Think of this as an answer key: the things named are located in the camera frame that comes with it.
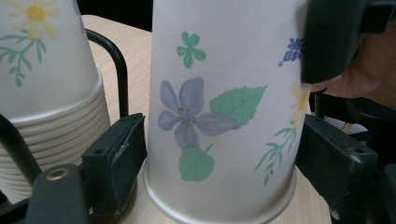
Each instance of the violet flower print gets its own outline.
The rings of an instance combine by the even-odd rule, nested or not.
[[[170,83],[161,84],[161,101],[167,108],[158,119],[159,126],[170,131],[175,129],[175,138],[181,148],[198,147],[196,129],[215,136],[237,127],[234,119],[214,113],[202,113],[204,109],[204,80],[195,77],[187,80],[180,88],[178,99]]]

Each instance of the table surface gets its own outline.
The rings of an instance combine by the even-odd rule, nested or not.
[[[151,63],[151,33],[100,17],[82,16],[87,29],[106,36],[122,52],[128,66],[129,113],[149,114],[149,79]],[[119,119],[116,68],[104,49],[90,43],[96,66],[104,78],[106,100],[111,123]],[[142,172],[137,178],[137,197],[133,210],[122,223],[176,223],[150,201],[144,190]],[[330,224],[329,207],[309,181],[297,169],[297,187],[290,204],[271,224]]]

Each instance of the green leaf print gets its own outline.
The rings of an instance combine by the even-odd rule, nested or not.
[[[184,57],[183,63],[187,68],[192,68],[194,64],[194,58],[198,61],[203,61],[206,58],[206,54],[203,50],[196,48],[200,41],[200,37],[196,34],[189,35],[187,32],[181,34],[184,46],[177,47],[177,55]]]
[[[179,158],[179,171],[185,181],[201,181],[210,176],[215,167],[215,160],[207,155],[207,150],[198,147],[185,147]]]
[[[243,87],[226,91],[209,102],[212,113],[235,119],[241,128],[254,117],[265,87]]]

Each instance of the stack of paper cups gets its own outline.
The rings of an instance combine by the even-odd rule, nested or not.
[[[0,2],[0,113],[44,170],[79,164],[109,127],[103,80],[75,0]],[[1,146],[0,189],[13,203],[31,193]]]

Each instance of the green clover print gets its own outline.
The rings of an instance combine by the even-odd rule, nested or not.
[[[195,48],[200,40],[198,35],[194,34],[190,36],[187,32],[183,32],[181,39],[186,47],[177,47],[177,55],[180,57],[184,56],[184,66],[192,68],[194,58],[198,61],[203,61],[206,58],[203,50]]]

